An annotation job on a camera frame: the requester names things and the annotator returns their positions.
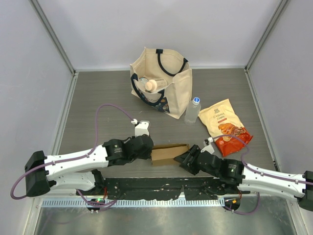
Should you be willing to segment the brown cardboard box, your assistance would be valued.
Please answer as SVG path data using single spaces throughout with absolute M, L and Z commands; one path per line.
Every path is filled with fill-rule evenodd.
M 179 165 L 174 158 L 187 152 L 189 148 L 186 143 L 156 145 L 151 152 L 152 166 Z

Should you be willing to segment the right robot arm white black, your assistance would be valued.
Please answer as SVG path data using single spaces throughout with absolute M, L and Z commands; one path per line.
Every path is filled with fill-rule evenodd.
M 265 193 L 297 201 L 300 208 L 313 210 L 313 173 L 303 174 L 272 171 L 243 163 L 239 160 L 221 159 L 197 145 L 174 158 L 179 166 L 196 175 L 206 172 L 221 181 L 226 193 L 250 191 Z

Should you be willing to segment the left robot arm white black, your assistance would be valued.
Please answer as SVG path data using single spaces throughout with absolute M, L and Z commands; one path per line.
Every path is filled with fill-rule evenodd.
M 24 167 L 26 195 L 42 196 L 55 189 L 78 189 L 86 195 L 100 195 L 105 182 L 99 168 L 149 159 L 153 146 L 151 137 L 142 135 L 112 139 L 94 151 L 57 156 L 34 152 Z

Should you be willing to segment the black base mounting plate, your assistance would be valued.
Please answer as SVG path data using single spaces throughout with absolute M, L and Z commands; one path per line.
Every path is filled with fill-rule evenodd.
M 239 194 L 236 186 L 230 186 L 214 177 L 187 178 L 107 178 L 84 196 L 107 196 L 111 200 L 177 200 L 181 193 L 186 200 L 211 200 L 218 195 Z

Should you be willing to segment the clear plastic water bottle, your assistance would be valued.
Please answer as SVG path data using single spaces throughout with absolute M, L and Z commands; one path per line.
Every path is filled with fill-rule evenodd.
M 187 106 L 184 116 L 185 124 L 187 125 L 195 124 L 200 113 L 200 110 L 201 110 L 200 99 L 198 97 L 195 97 L 189 102 Z

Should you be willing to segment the cassava chips snack bag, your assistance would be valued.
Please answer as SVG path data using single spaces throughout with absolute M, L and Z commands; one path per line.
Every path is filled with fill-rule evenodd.
M 240 151 L 253 138 L 235 114 L 229 99 L 201 110 L 198 117 L 223 157 Z

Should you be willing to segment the beige canvas tote bag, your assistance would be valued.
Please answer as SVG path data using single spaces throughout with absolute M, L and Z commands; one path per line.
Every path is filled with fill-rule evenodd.
M 171 49 L 145 48 L 130 64 L 131 93 L 157 111 L 179 119 L 192 98 L 192 69 L 180 53 Z M 145 90 L 139 78 L 164 79 L 167 86 L 155 92 Z

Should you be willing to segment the peach capped bottle in bag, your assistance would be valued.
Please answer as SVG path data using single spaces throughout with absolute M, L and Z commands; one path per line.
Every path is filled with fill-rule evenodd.
M 164 79 L 150 79 L 145 84 L 145 90 L 155 92 L 167 86 L 167 81 Z

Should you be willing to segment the white item in bag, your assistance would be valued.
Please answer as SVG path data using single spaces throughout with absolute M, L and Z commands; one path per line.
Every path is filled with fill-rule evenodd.
M 145 77 L 142 77 L 142 78 L 139 78 L 139 81 L 142 83 L 146 83 L 146 82 L 148 82 L 148 79 Z

